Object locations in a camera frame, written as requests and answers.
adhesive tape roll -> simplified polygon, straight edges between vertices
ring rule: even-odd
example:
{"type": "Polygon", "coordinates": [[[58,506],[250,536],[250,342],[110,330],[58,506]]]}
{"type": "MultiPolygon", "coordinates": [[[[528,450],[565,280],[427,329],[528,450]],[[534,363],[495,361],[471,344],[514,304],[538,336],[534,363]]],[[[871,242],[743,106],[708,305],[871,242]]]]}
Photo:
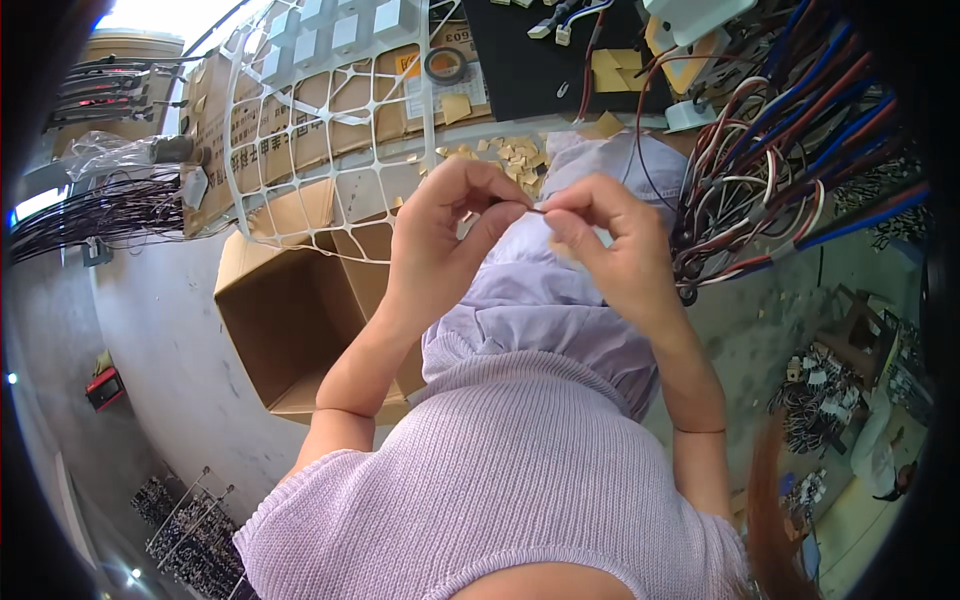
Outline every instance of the adhesive tape roll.
{"type": "Polygon", "coordinates": [[[467,57],[456,48],[434,48],[423,61],[423,71],[437,85],[454,85],[467,74],[467,57]]]}

concrete floor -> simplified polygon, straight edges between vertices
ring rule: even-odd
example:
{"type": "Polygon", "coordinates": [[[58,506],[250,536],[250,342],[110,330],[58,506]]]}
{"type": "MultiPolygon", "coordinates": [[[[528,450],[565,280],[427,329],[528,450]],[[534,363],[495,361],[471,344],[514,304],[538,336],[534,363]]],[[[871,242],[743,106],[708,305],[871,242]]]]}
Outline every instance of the concrete floor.
{"type": "MultiPolygon", "coordinates": [[[[210,466],[236,486],[229,506],[242,522],[293,465],[306,427],[264,410],[223,331],[212,296],[224,239],[151,246],[136,256],[119,252],[91,275],[104,340],[148,438],[184,481],[210,466]]],[[[727,392],[735,489],[746,485],[756,423],[787,360],[817,326],[839,316],[828,298],[837,283],[886,296],[905,314],[915,310],[919,272],[892,249],[875,254],[867,239],[855,234],[825,245],[820,287],[813,250],[704,288],[689,309],[727,392]]],[[[671,427],[660,398],[644,425],[669,452],[671,427]]],[[[852,477],[848,459],[829,450],[823,461],[824,510],[852,477]]],[[[799,478],[820,464],[812,455],[785,457],[785,468],[799,478]]]]}

cardboard box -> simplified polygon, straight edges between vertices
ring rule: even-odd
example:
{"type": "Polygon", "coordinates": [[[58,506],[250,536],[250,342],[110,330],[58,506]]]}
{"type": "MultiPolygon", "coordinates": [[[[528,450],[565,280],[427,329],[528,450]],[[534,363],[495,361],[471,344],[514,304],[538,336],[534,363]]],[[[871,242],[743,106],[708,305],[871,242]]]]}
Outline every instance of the cardboard box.
{"type": "MultiPolygon", "coordinates": [[[[473,39],[466,24],[446,23],[432,43],[456,47],[467,60],[476,60],[473,39]]],[[[365,74],[371,73],[372,69],[375,73],[402,73],[410,58],[419,52],[419,46],[408,44],[381,54],[375,64],[373,60],[361,60],[343,65],[332,74],[319,73],[300,82],[292,90],[293,97],[312,106],[321,107],[329,102],[331,110],[349,112],[358,117],[369,116],[366,106],[371,100],[371,89],[373,99],[381,102],[403,97],[403,86],[399,85],[391,93],[395,84],[393,78],[375,77],[371,86],[371,75],[365,74]],[[348,80],[345,73],[351,66],[356,75],[348,80]],[[328,98],[331,89],[334,93],[328,98]]],[[[211,160],[204,167],[208,184],[203,201],[198,209],[183,208],[183,234],[186,237],[196,235],[233,207],[233,197],[226,183],[227,168],[236,178],[240,193],[250,193],[260,187],[261,181],[265,185],[288,181],[294,171],[303,175],[328,163],[331,157],[368,150],[374,138],[380,146],[419,136],[423,130],[423,119],[408,119],[402,102],[377,107],[372,126],[341,121],[326,123],[313,115],[288,108],[274,96],[268,96],[263,102],[254,100],[262,88],[250,77],[241,75],[234,93],[234,102],[238,104],[230,115],[229,135],[233,152],[232,156],[224,156],[224,110],[230,67],[226,57],[214,55],[191,72],[183,89],[183,98],[188,104],[181,112],[181,121],[186,124],[186,132],[197,139],[199,146],[211,150],[211,160]],[[296,128],[291,134],[280,133],[288,125],[296,128]],[[254,145],[252,141],[258,135],[266,139],[254,145]]],[[[491,114],[490,103],[471,107],[470,117],[458,121],[453,127],[492,120],[491,114]]],[[[434,113],[434,123],[437,127],[445,127],[442,112],[434,113]]]]}
{"type": "MultiPolygon", "coordinates": [[[[333,184],[323,180],[301,194],[306,218],[312,219],[333,202],[333,184]]],[[[271,212],[273,221],[252,217],[254,236],[273,234],[262,230],[264,222],[282,230],[304,219],[296,194],[272,201],[271,212]]],[[[386,224],[355,228],[353,234],[372,255],[390,255],[392,230],[386,224]]],[[[309,240],[305,235],[284,239],[284,245],[296,244],[309,240]]],[[[316,245],[355,253],[343,231],[319,233],[316,245]]],[[[321,381],[383,299],[388,273],[389,265],[272,248],[247,240],[240,231],[227,239],[213,298],[267,410],[309,424],[321,381]]],[[[420,345],[414,344],[376,415],[377,425],[397,423],[406,415],[406,397],[424,385],[421,367],[420,345]]]]}

woman's right hand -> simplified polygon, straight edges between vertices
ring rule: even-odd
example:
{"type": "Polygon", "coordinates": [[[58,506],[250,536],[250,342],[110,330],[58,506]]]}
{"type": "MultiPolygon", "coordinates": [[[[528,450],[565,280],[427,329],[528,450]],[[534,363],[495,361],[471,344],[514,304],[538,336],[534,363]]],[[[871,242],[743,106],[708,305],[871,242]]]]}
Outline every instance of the woman's right hand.
{"type": "Polygon", "coordinates": [[[618,181],[590,175],[541,207],[558,241],[593,275],[607,303],[650,338],[669,335],[685,320],[677,295],[667,233],[657,210],[618,181]],[[608,230],[605,248],[593,226],[608,230]]]}

knit sleeve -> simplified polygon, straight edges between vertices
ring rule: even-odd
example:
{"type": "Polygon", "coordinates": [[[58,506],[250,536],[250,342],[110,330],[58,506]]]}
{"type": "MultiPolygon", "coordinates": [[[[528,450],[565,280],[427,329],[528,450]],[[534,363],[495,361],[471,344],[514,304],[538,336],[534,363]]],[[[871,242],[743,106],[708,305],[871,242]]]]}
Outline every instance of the knit sleeve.
{"type": "Polygon", "coordinates": [[[741,597],[738,590],[747,586],[749,576],[743,541],[726,519],[693,512],[703,527],[706,542],[707,597],[741,597]]]}
{"type": "Polygon", "coordinates": [[[261,598],[297,596],[303,578],[323,572],[335,523],[349,503],[349,480],[371,456],[343,449],[278,485],[233,536],[247,578],[261,598]]]}

